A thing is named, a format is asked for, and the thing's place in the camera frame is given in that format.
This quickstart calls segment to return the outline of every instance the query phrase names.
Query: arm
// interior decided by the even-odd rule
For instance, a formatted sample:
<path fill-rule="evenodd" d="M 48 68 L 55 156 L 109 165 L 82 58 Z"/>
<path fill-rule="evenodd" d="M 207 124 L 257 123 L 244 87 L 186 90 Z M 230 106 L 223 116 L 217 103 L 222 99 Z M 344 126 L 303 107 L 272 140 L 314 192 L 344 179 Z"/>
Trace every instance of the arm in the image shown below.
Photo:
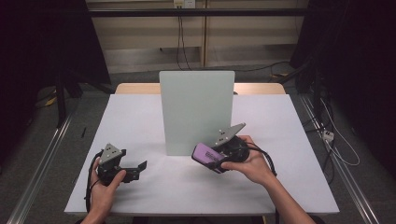
<path fill-rule="evenodd" d="M 84 218 L 81 223 L 98 223 L 102 224 L 105 222 L 106 217 L 110 213 L 111 206 L 113 205 L 114 194 L 117 187 L 119 186 L 122 179 L 125 177 L 126 172 L 124 170 L 119 171 L 119 173 L 114 177 L 111 184 L 106 187 L 102 185 L 97 180 L 99 176 L 96 173 L 96 168 L 99 165 L 99 158 L 96 159 L 92 167 L 91 175 L 91 186 L 92 186 L 92 205 L 91 210 L 88 215 Z"/>
<path fill-rule="evenodd" d="M 250 136 L 240 136 L 240 138 L 246 141 L 248 145 L 249 143 L 253 143 Z M 265 187 L 279 214 L 285 220 L 285 223 L 315 223 L 273 175 L 264 156 L 260 152 L 250 150 L 250 155 L 246 161 L 227 161 L 221 167 L 239 171 L 249 180 Z"/>

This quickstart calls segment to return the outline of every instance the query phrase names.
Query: hand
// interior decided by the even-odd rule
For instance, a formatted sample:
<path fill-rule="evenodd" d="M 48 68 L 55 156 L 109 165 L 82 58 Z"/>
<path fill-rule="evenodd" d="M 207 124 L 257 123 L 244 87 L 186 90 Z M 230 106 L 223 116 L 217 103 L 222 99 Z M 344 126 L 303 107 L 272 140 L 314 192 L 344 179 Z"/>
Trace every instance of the hand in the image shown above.
<path fill-rule="evenodd" d="M 114 177 L 111 184 L 106 187 L 99 180 L 96 169 L 99 166 L 99 158 L 97 158 L 92 167 L 91 186 L 92 202 L 90 213 L 84 218 L 82 223 L 103 223 L 110 213 L 111 206 L 114 201 L 114 194 L 120 182 L 126 175 L 126 171 L 121 170 Z"/>
<path fill-rule="evenodd" d="M 248 135 L 239 136 L 249 147 L 254 147 L 254 142 Z M 271 177 L 275 177 L 269 168 L 264 156 L 254 150 L 250 150 L 248 158 L 243 162 L 226 161 L 221 164 L 221 168 L 236 170 L 244 174 L 249 180 L 265 185 Z"/>

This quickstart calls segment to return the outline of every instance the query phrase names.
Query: silver bracket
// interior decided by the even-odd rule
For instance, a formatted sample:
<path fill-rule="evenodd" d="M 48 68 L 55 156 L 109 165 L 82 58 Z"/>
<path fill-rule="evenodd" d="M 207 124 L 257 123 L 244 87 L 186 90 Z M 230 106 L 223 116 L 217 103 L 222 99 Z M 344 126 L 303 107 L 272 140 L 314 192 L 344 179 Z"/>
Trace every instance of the silver bracket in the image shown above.
<path fill-rule="evenodd" d="M 111 161 L 119 156 L 122 156 L 121 150 L 108 143 L 99 160 L 99 164 L 102 165 L 103 163 L 106 163 L 107 161 Z"/>
<path fill-rule="evenodd" d="M 246 126 L 246 123 L 240 123 L 230 127 L 226 130 L 219 130 L 219 135 L 215 143 L 215 147 L 219 147 L 224 143 L 229 142 L 239 131 Z"/>

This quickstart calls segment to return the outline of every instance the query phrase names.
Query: metal baseboard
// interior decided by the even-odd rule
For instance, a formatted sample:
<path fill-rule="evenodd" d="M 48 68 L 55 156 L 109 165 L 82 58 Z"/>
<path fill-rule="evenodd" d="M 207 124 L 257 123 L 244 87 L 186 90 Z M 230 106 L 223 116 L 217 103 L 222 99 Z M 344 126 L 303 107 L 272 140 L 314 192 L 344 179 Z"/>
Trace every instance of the metal baseboard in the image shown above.
<path fill-rule="evenodd" d="M 72 104 L 72 109 L 70 110 L 69 115 L 66 117 L 64 124 L 56 129 L 47 150 L 41 159 L 41 162 L 38 164 L 34 175 L 32 176 L 27 188 L 24 193 L 18 200 L 17 205 L 15 206 L 12 214 L 7 222 L 7 224 L 22 224 L 29 210 L 35 200 L 35 196 L 40 190 L 40 187 L 45 179 L 46 173 L 50 167 L 50 164 L 53 161 L 53 158 L 56 155 L 56 152 L 59 148 L 59 145 L 62 143 L 64 135 L 69 127 L 69 124 L 75 114 L 78 107 L 79 100 L 76 100 L 74 104 Z"/>
<path fill-rule="evenodd" d="M 313 104 L 306 95 L 300 95 L 300 99 L 308 113 L 309 117 L 312 119 L 315 128 L 319 128 L 319 123 L 316 119 L 314 119 L 314 112 L 313 112 Z M 327 142 L 325 142 L 326 150 L 330 152 L 331 146 Z M 371 206 L 370 202 L 367 200 L 366 196 L 364 195 L 363 191 L 359 187 L 358 183 L 356 182 L 355 178 L 353 177 L 352 173 L 350 173 L 346 164 L 342 161 L 338 160 L 333 153 L 331 153 L 331 158 L 336 168 L 338 174 L 341 176 L 346 189 L 348 190 L 353 202 L 355 203 L 356 207 L 358 208 L 359 212 L 361 213 L 361 217 L 364 220 L 364 223 L 367 224 L 374 224 L 374 223 L 381 223 Z"/>

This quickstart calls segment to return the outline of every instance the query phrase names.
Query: table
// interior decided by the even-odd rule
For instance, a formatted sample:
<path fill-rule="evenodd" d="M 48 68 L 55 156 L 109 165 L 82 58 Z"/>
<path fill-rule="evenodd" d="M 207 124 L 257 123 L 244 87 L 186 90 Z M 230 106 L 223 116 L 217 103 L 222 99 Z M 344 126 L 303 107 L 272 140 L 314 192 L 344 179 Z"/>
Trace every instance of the table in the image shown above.
<path fill-rule="evenodd" d="M 219 175 L 191 157 L 166 156 L 161 96 L 121 94 L 121 90 L 110 97 L 66 213 L 85 214 L 88 167 L 107 143 L 127 149 L 122 167 L 148 161 L 140 180 L 118 188 L 113 215 L 260 216 L 275 212 L 265 189 L 244 175 Z M 287 94 L 235 95 L 232 124 L 241 122 L 247 124 L 241 134 L 250 134 L 271 155 L 279 180 L 306 212 L 339 212 Z"/>

